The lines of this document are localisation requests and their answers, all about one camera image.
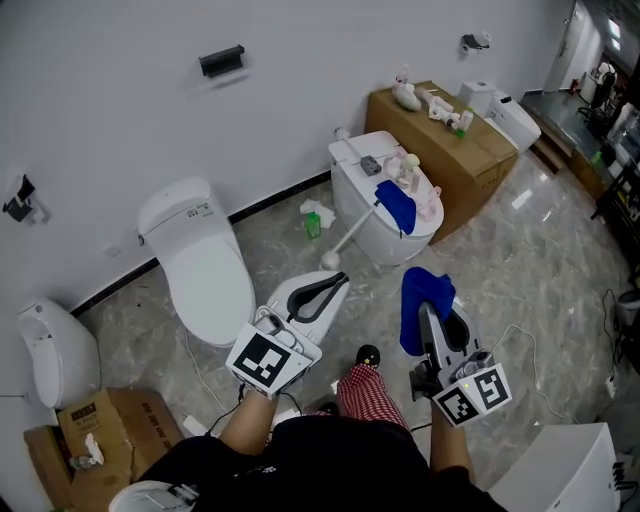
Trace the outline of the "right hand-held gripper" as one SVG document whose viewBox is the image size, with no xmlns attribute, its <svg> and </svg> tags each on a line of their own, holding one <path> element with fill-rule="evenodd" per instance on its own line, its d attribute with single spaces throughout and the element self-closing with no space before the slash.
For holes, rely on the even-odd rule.
<svg viewBox="0 0 640 512">
<path fill-rule="evenodd" d="M 419 325 L 428 359 L 409 373 L 414 401 L 430 399 L 453 427 L 461 428 L 512 399 L 502 365 L 491 352 L 475 352 L 480 348 L 478 328 L 457 299 L 444 320 L 443 329 L 429 302 L 420 306 Z M 444 362 L 449 367 L 437 370 L 442 367 L 444 337 Z"/>
</svg>

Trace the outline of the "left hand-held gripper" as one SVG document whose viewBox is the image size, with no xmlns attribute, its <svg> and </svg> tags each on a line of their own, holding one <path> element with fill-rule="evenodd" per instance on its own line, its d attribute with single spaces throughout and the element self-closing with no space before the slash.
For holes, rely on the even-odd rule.
<svg viewBox="0 0 640 512">
<path fill-rule="evenodd" d="M 226 367 L 266 398 L 277 397 L 322 358 L 317 345 L 348 291 L 349 277 L 341 271 L 314 271 L 284 281 L 269 298 L 272 310 L 259 309 L 254 323 L 242 327 Z"/>
</svg>

